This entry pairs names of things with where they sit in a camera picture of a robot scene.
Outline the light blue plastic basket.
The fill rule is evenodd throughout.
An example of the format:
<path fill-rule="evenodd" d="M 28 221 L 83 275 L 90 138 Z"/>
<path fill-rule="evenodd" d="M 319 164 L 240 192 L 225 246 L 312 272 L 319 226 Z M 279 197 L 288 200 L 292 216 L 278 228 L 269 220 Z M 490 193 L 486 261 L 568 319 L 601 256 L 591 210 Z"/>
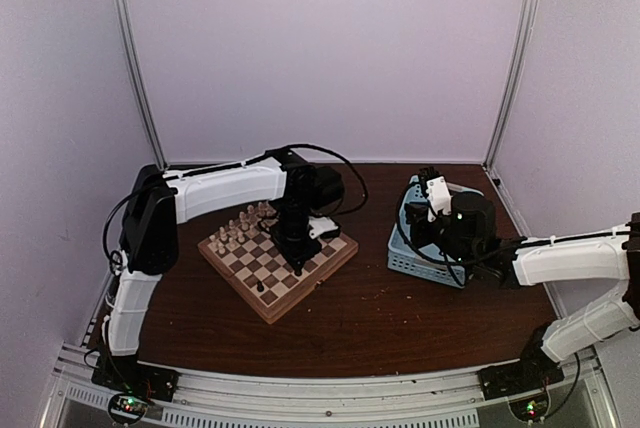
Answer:
<path fill-rule="evenodd" d="M 396 203 L 394 226 L 387 243 L 387 268 L 422 280 L 439 283 L 456 289 L 464 288 L 472 279 L 472 269 L 465 268 L 448 255 L 444 258 L 435 244 L 419 248 L 418 255 L 403 238 L 409 238 L 410 227 L 406 222 L 404 205 L 410 202 L 426 203 L 418 175 L 413 175 Z"/>

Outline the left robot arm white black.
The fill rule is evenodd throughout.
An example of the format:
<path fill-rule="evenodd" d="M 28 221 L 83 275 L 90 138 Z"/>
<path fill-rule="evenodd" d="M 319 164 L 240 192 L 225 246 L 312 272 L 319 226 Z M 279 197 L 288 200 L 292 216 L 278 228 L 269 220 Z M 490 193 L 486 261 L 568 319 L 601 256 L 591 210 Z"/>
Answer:
<path fill-rule="evenodd" d="M 252 159 L 187 170 L 140 170 L 132 192 L 115 207 L 123 214 L 119 245 L 105 249 L 118 277 L 115 304 L 103 323 L 111 355 L 103 368 L 123 392 L 137 390 L 144 372 L 130 358 L 137 354 L 143 321 L 156 285 L 177 262 L 178 227 L 208 213 L 260 201 L 275 206 L 271 232 L 284 259 L 300 273 L 320 250 L 320 238 L 338 225 L 317 211 L 340 201 L 341 174 L 316 166 L 295 146 L 272 149 Z"/>

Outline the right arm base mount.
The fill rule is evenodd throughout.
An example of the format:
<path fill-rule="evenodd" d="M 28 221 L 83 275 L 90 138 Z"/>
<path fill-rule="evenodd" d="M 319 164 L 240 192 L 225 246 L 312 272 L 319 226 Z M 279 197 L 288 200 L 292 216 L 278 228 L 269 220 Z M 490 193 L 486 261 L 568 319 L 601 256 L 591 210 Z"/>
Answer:
<path fill-rule="evenodd" d="M 544 367 L 524 360 L 483 368 L 478 376 L 486 400 L 543 390 L 549 384 L 564 380 L 564 373 L 558 365 Z"/>

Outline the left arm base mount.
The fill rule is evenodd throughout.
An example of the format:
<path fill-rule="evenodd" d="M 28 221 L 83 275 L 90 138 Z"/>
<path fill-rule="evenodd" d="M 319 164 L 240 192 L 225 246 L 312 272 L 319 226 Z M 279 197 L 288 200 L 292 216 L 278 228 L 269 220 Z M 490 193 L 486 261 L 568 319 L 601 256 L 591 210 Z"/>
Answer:
<path fill-rule="evenodd" d="M 177 388 L 179 373 L 173 369 L 146 365 L 136 356 L 100 356 L 93 370 L 93 384 L 143 400 L 171 402 Z"/>

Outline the wooden chess board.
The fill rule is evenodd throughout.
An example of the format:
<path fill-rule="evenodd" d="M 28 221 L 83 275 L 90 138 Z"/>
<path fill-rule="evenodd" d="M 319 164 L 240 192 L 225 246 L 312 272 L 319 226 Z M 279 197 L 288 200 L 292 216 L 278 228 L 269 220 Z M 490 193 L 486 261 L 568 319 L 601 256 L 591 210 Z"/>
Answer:
<path fill-rule="evenodd" d="M 226 255 L 207 248 L 207 238 L 198 244 L 199 252 L 268 324 L 282 318 L 350 261 L 359 249 L 358 243 L 345 234 L 322 239 L 319 253 L 296 274 L 271 237 L 251 252 L 238 249 Z M 256 289 L 258 280 L 264 284 L 263 292 Z"/>

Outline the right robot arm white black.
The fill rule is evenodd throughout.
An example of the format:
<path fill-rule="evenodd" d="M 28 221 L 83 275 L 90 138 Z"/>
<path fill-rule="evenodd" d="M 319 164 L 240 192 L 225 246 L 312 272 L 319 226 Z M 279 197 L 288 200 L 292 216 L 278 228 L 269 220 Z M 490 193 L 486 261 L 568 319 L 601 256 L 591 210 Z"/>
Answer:
<path fill-rule="evenodd" d="M 402 203 L 398 234 L 414 254 L 453 275 L 483 270 L 504 286 L 549 281 L 610 279 L 615 285 L 573 314 L 537 328 L 511 364 L 519 388 L 535 388 L 567 357 L 596 342 L 639 327 L 639 219 L 607 231 L 569 237 L 501 239 L 495 208 L 463 192 L 448 206 Z"/>

